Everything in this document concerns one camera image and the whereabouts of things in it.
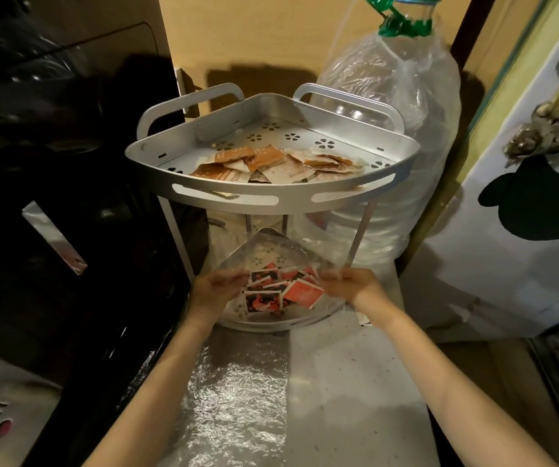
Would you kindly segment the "person's right hand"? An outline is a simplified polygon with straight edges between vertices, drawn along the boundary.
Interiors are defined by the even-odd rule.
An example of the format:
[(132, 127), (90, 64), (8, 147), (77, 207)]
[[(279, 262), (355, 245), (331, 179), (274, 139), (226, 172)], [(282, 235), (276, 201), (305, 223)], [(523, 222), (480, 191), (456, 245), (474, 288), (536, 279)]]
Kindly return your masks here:
[(378, 278), (369, 269), (353, 269), (353, 297), (341, 298), (364, 314), (390, 302)]

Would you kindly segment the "person's left hand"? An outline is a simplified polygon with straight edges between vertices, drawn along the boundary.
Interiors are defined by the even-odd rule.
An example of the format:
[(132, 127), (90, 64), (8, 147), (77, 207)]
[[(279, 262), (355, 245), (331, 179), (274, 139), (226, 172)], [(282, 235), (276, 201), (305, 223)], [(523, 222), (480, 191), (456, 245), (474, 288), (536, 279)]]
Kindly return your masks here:
[(233, 300), (223, 299), (219, 294), (219, 272), (221, 270), (196, 277), (190, 291), (185, 320), (207, 331), (213, 328), (225, 307)]

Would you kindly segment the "clear plastic bag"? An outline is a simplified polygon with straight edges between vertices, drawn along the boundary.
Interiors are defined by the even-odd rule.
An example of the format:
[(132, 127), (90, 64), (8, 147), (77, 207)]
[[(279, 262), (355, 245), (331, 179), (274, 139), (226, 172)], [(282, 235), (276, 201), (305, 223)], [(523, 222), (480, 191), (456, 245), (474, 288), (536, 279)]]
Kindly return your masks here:
[[(225, 260), (219, 265), (220, 269), (224, 268), (246, 268), (249, 272), (254, 269), (261, 269), (271, 262), (277, 266), (302, 266), (316, 264), (319, 269), (331, 268), (332, 264), (324, 260), (321, 256), (308, 249), (297, 240), (292, 240), (282, 233), (272, 228), (262, 228), (254, 234), (250, 235), (244, 243), (229, 253)], [(227, 311), (234, 313), (242, 313), (238, 309), (238, 303), (241, 298), (242, 291), (229, 302), (226, 307)], [(303, 311), (306, 314), (315, 312), (333, 312), (344, 306), (344, 301), (334, 298), (324, 293), (327, 305), (319, 311)]]

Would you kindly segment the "person's right forearm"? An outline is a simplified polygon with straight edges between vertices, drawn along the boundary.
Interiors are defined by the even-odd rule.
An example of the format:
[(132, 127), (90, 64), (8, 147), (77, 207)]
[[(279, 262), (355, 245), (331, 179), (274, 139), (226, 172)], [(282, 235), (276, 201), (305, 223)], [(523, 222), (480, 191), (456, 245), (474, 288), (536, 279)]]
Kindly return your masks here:
[(406, 313), (380, 294), (354, 306), (391, 341), (465, 467), (559, 467)]

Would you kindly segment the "person's left forearm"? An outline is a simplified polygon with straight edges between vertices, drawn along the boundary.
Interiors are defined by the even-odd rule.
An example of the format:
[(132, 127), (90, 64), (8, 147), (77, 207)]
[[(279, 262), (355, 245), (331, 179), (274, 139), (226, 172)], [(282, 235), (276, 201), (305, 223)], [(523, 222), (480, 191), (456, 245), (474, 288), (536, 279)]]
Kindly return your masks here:
[(157, 467), (199, 353), (220, 312), (190, 310), (134, 397), (82, 467)]

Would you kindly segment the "pile of red sachets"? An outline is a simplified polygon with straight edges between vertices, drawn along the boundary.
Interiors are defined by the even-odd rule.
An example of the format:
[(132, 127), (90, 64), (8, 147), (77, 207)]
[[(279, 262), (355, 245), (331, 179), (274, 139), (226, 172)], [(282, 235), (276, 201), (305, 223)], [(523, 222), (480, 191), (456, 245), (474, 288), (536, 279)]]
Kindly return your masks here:
[(289, 310), (319, 311), (327, 305), (319, 266), (277, 266), (271, 262), (250, 272), (238, 309), (246, 316), (281, 317)]

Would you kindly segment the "silver two-tier corner shelf rack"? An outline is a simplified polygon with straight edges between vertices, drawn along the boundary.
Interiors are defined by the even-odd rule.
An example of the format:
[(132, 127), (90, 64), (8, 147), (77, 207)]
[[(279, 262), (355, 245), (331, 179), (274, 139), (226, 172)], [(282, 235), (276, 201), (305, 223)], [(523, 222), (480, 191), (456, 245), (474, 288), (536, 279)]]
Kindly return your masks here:
[[(369, 171), (331, 182), (255, 184), (192, 177), (197, 162), (213, 152), (247, 144), (282, 148), (322, 146), (360, 159)], [(244, 215), (288, 216), (367, 203), (346, 258), (350, 265), (383, 193), (404, 182), (420, 145), (405, 135), (396, 108), (315, 83), (300, 85), (291, 98), (262, 93), (245, 98), (224, 83), (159, 103), (142, 114), (136, 141), (125, 150), (137, 180), (156, 194), (190, 282), (195, 271), (171, 202)]]

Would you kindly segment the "large clear water bottle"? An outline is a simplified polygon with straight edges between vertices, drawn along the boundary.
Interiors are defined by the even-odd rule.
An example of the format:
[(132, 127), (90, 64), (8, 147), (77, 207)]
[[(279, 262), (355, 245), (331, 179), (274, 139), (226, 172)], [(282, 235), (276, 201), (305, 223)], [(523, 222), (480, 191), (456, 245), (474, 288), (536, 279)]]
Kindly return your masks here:
[[(399, 4), (398, 9), (412, 17), (422, 13), (422, 8), (419, 6)], [(434, 22), (432, 34), (437, 34)], [(354, 257), (354, 266), (374, 269), (384, 262), (394, 261), (407, 248), (411, 231), (439, 183), (447, 155), (452, 148), (447, 154), (443, 154), (427, 151), (420, 143), (419, 145), (420, 149), (408, 178), (377, 200), (369, 225), (364, 231)]]

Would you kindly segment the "pile of orange sachets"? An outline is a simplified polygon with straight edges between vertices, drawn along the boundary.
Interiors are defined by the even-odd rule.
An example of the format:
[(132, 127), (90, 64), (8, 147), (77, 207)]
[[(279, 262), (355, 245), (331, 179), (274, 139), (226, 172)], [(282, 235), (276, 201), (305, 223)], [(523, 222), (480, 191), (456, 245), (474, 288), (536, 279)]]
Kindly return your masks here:
[(233, 183), (290, 185), (331, 182), (361, 175), (367, 163), (315, 149), (279, 149), (268, 145), (219, 149), (198, 160), (191, 176)]

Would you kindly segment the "silver foil counter liner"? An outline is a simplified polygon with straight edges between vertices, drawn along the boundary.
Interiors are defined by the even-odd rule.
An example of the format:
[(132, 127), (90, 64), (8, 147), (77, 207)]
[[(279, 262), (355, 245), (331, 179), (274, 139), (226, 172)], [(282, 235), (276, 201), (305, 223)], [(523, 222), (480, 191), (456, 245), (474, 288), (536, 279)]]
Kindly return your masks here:
[(288, 332), (216, 327), (157, 467), (284, 467)]

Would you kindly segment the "white door with green print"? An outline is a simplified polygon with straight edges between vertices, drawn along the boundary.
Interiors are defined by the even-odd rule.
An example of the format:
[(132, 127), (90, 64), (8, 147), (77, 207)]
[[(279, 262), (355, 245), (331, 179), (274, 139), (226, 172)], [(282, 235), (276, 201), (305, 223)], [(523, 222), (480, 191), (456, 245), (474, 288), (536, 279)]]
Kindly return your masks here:
[(439, 342), (533, 337), (559, 323), (559, 157), (504, 148), (559, 88), (559, 0), (547, 0), (483, 101), (459, 171), (400, 276), (406, 312)]

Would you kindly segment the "silver label strip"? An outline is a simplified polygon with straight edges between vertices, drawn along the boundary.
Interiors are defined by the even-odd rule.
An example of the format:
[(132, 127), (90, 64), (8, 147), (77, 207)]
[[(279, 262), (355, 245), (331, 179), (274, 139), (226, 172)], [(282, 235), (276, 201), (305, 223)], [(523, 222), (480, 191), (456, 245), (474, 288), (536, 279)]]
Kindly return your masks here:
[(81, 276), (85, 272), (88, 266), (86, 261), (36, 201), (27, 204), (21, 213), (30, 226), (42, 236), (46, 243), (77, 276)]

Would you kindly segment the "black glossy appliance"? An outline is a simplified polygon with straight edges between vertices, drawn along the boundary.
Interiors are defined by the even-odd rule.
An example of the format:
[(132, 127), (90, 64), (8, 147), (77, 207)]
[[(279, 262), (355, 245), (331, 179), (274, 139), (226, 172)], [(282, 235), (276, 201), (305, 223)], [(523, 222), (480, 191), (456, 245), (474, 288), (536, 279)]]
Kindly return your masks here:
[(189, 285), (125, 149), (178, 95), (159, 0), (0, 0), (0, 359), (62, 389), (22, 467), (80, 467), (172, 336)]

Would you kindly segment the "clear plastic wrap over bottle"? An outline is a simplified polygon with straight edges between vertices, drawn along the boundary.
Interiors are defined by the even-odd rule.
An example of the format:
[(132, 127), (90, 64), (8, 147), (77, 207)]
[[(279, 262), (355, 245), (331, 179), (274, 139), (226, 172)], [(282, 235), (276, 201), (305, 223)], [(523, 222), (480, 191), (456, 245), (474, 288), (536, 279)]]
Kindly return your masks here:
[(454, 143), (461, 115), (461, 76), (437, 34), (367, 35), (329, 62), (317, 83), (396, 108), (405, 135), (427, 151), (447, 154)]

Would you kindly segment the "silver appliance with vent slots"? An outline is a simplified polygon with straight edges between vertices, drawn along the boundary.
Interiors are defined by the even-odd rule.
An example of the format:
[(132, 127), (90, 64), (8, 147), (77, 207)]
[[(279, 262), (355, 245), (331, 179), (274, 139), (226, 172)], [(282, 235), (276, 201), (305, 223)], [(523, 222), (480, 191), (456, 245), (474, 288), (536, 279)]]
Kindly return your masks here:
[(0, 467), (22, 467), (61, 397), (61, 387), (0, 359), (0, 422), (13, 419), (0, 438)]

